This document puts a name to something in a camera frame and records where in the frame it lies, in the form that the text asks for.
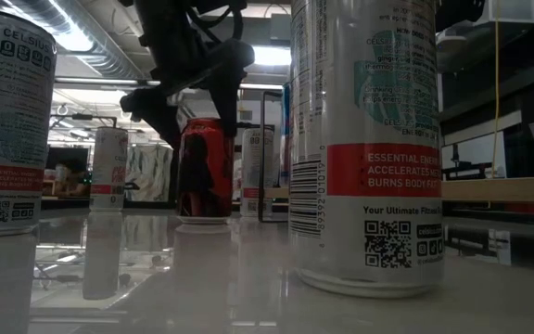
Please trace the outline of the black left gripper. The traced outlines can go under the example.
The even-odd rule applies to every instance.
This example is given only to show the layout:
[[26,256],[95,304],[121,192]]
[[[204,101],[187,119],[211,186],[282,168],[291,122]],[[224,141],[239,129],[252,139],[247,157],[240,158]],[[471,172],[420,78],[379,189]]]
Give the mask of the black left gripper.
[[[166,93],[210,90],[227,137],[236,136],[237,91],[255,61],[242,41],[246,0],[134,0],[139,37],[155,62],[151,77]],[[120,101],[124,112],[145,121],[173,149],[181,145],[176,106],[157,88],[136,89]]]

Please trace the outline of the red cola can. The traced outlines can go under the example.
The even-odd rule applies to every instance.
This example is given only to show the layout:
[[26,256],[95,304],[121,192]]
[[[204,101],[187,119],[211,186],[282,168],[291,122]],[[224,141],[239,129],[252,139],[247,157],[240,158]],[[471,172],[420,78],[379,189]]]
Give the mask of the red cola can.
[[178,218],[222,224],[232,213],[234,139],[221,121],[190,119],[183,129],[177,181]]

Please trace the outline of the long ceiling light bar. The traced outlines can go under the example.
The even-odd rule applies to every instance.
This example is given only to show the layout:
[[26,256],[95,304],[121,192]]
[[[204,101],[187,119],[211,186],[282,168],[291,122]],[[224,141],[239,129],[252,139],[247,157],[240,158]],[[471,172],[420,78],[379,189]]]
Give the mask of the long ceiling light bar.
[[[132,80],[132,79],[104,79],[104,78],[87,78],[87,77],[61,77],[55,78],[56,84],[69,85],[97,85],[97,86],[113,86],[124,88],[138,88],[138,87],[154,87],[159,86],[160,81],[154,80]],[[247,90],[268,90],[280,91],[283,86],[281,84],[267,84],[267,83],[241,83],[240,89]]]

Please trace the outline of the person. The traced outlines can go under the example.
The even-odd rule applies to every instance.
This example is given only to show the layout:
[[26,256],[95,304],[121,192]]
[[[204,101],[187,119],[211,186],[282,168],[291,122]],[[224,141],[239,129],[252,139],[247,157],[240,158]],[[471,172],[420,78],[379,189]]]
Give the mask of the person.
[[91,175],[84,162],[77,159],[60,161],[57,165],[62,167],[65,176],[61,178],[57,186],[59,197],[85,198],[90,196]]

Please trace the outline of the silver ventilation duct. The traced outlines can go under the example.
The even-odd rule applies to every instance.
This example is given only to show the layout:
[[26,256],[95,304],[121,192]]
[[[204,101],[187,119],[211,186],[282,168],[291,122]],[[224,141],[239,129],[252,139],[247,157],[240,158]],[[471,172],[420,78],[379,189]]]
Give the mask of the silver ventilation duct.
[[44,28],[103,77],[145,77],[78,0],[0,0],[0,8]]

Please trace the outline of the wooden shelf with black frame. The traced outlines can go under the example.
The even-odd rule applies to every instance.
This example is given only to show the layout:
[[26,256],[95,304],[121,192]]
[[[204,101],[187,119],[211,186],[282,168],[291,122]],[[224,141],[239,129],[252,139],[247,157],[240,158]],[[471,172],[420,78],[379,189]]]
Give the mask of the wooden shelf with black frame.
[[[281,92],[263,90],[261,93],[260,128],[265,127],[266,97],[282,97]],[[289,188],[264,188],[260,186],[260,198],[266,195],[276,199],[289,198]],[[498,202],[498,203],[534,203],[534,178],[508,178],[508,179],[477,179],[441,182],[442,200],[446,202]],[[487,213],[495,215],[490,220],[534,221],[534,214],[516,212]]]

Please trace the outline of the silver frame bracket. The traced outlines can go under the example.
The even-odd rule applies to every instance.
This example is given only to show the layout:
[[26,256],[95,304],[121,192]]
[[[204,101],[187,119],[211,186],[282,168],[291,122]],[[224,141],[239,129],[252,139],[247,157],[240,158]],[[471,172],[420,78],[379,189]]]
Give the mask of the silver frame bracket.
[[497,263],[511,266],[511,234],[509,231],[490,229],[489,250],[495,253]]

